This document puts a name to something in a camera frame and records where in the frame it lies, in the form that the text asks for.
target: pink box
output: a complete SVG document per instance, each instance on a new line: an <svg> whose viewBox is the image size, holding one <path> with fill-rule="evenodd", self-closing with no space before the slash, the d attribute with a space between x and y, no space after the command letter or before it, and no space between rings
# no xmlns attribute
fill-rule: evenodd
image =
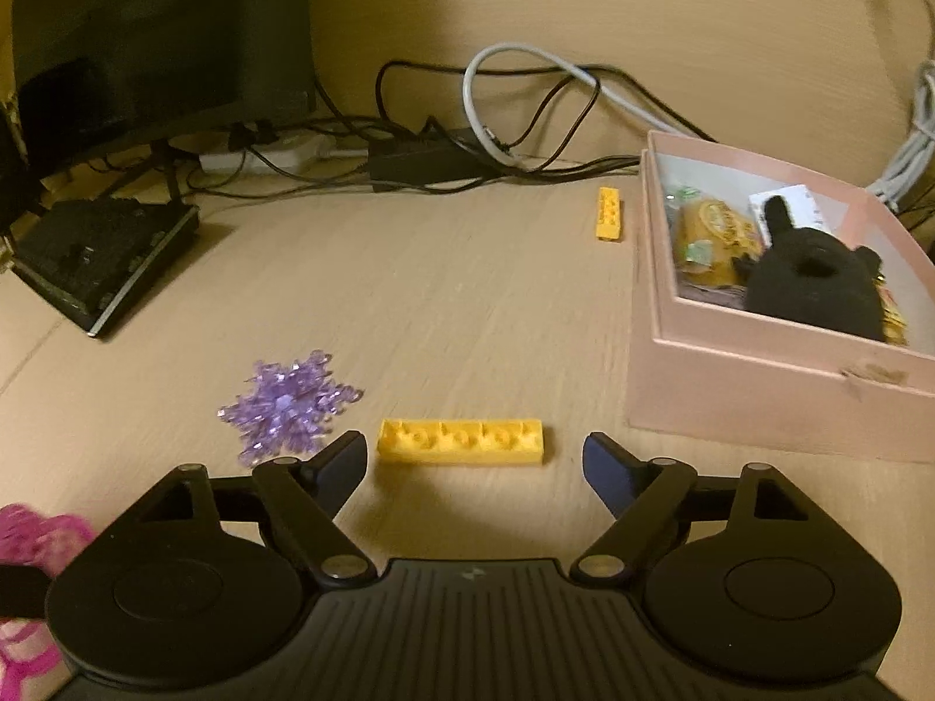
<svg viewBox="0 0 935 701"><path fill-rule="evenodd" d="M865 189L697 139L643 154L626 411L634 427L729 443L935 461L935 266ZM681 298L664 191L696 186L749 213L806 185L850 247L880 254L910 348Z"/></svg>

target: power strip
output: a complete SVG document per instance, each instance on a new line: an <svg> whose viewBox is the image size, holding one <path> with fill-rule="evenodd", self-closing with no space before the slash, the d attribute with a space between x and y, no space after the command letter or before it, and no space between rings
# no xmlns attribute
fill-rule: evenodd
<svg viewBox="0 0 935 701"><path fill-rule="evenodd" d="M278 142L273 144L258 144L256 151L264 158L268 158L270 163L274 163L282 170L290 173L299 173L304 171L312 161L318 161L320 158L328 158L329 153L335 148L335 139L324 134L312 133L312 131L290 131L285 133ZM217 175L231 175L243 161L244 173L253 173L254 175L278 176L260 158L253 153L232 153L226 147L219 148L200 156L201 168L205 173L216 173Z"/></svg>

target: yellow building block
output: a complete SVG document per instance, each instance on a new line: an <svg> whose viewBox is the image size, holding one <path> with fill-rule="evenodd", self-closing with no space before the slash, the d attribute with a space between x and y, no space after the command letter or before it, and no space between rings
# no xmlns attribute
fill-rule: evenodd
<svg viewBox="0 0 935 701"><path fill-rule="evenodd" d="M509 421L385 418L377 454L383 461L401 463L475 466L542 463L542 422L536 418Z"/></svg>
<svg viewBox="0 0 935 701"><path fill-rule="evenodd" d="M612 186L602 186L597 197L597 239L619 240L622 230L620 191Z"/></svg>

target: pink yarn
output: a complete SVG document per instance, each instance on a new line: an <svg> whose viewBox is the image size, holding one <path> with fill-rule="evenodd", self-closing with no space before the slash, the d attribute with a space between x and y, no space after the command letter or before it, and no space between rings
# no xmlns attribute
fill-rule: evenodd
<svg viewBox="0 0 935 701"><path fill-rule="evenodd" d="M62 573L95 533L84 519L46 519L25 505L0 508L0 561L39 566L50 578ZM0 620L0 701L20 701L22 684L55 669L62 659L44 623Z"/></svg>

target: wooden table surface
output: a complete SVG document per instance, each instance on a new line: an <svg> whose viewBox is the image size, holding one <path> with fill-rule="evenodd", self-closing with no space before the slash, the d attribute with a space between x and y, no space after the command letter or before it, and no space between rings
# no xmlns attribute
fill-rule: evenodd
<svg viewBox="0 0 935 701"><path fill-rule="evenodd" d="M636 179L614 182L636 196ZM366 390L338 431L358 429L371 446L384 417L533 417L548 428L543 468L371 463L338 524L378 563L567 564L611 522L581 476L595 430L704 474L767 461L894 575L903 618L881 676L906 698L935 699L935 467L628 429L634 241L595 240L597 184L206 200L198 247L107 343L0 276L0 502L101 528L178 463L242 473L217 409L256 360L324 348L338 377Z"/></svg>

